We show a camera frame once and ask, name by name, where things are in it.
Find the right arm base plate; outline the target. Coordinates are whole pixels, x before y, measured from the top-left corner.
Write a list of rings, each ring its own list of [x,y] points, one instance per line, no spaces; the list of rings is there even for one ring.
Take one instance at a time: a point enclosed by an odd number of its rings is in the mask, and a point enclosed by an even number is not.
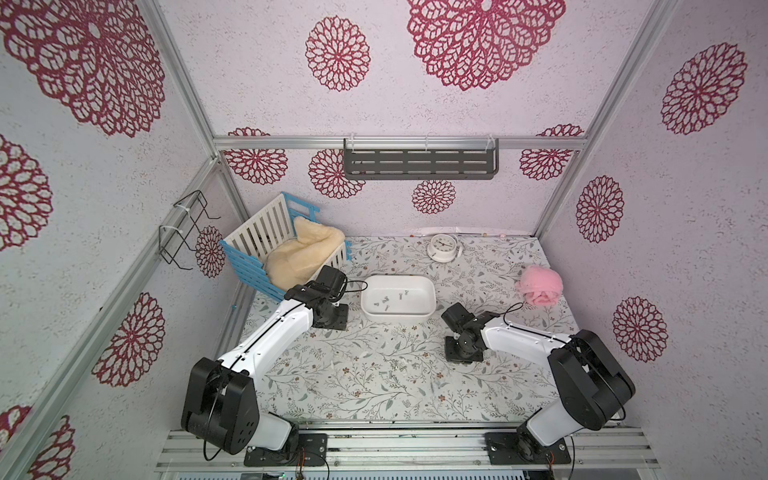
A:
[[[551,446],[541,446],[528,434],[490,432],[484,434],[489,462],[494,466],[565,465],[572,462],[563,439]]]

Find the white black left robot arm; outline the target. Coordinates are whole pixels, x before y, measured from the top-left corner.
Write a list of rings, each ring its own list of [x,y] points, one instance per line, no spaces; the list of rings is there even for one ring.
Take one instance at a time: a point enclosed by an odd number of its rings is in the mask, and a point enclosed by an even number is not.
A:
[[[298,426],[277,414],[263,414],[256,384],[305,332],[346,328],[349,306],[341,299],[347,285],[341,270],[322,267],[317,279],[290,288],[274,313],[234,349],[197,361],[181,428],[227,454],[252,447],[290,457],[298,449]]]

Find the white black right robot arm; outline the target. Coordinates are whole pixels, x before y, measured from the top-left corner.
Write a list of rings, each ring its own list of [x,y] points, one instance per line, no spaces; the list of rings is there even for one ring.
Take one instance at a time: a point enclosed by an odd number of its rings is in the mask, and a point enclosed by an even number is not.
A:
[[[558,397],[517,428],[518,451],[527,457],[542,452],[580,430],[601,430],[626,413],[636,387],[600,337],[589,330],[569,336],[513,323],[507,315],[523,307],[517,302],[502,313],[469,312],[455,303],[441,315],[454,333],[445,339],[446,359],[478,363],[486,351],[509,353],[547,366]]]

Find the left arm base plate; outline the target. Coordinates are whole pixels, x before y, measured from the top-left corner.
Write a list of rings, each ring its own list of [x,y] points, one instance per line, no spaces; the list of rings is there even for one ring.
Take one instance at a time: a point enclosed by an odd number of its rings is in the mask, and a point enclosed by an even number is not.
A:
[[[323,467],[328,453],[327,434],[298,433],[279,451],[249,446],[246,449],[246,467]]]

